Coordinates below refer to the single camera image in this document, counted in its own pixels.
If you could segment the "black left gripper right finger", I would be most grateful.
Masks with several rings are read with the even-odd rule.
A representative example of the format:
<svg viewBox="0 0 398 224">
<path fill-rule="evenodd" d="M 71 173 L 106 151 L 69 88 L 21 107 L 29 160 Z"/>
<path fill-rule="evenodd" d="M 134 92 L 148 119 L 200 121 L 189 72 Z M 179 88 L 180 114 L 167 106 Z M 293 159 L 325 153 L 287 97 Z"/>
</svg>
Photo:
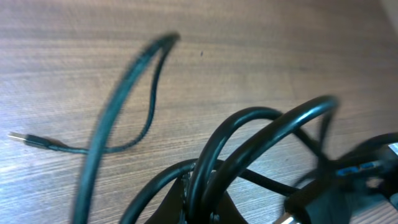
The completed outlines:
<svg viewBox="0 0 398 224">
<path fill-rule="evenodd" d="M 240 214 L 234 202 L 225 192 L 215 210 L 215 223 L 217 224 L 248 224 Z"/>
</svg>

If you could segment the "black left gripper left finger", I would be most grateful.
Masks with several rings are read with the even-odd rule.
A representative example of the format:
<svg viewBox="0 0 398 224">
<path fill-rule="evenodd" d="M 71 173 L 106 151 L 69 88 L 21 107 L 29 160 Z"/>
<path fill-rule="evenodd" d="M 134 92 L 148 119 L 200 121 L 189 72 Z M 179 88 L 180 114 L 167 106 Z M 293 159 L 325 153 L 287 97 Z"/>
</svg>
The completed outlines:
<svg viewBox="0 0 398 224">
<path fill-rule="evenodd" d="M 145 222 L 145 224 L 184 224 L 184 199 L 185 179 L 179 177 L 175 180 L 158 209 Z"/>
</svg>

